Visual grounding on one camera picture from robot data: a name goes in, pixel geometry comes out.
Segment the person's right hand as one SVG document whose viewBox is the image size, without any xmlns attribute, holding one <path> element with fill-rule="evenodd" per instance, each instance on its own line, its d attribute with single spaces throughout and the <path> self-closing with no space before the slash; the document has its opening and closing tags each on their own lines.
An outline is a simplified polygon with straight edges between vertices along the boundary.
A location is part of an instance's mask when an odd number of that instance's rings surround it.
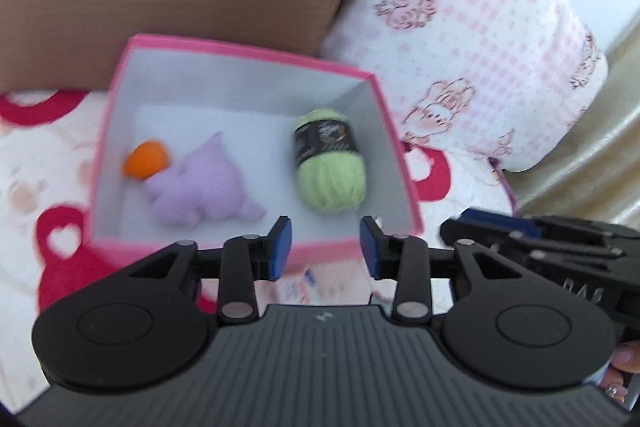
<svg viewBox="0 0 640 427">
<path fill-rule="evenodd" d="M 624 375 L 638 374 L 639 369 L 639 341 L 621 343 L 614 351 L 599 387 L 610 399 L 625 404 L 629 391 L 624 384 Z"/>
</svg>

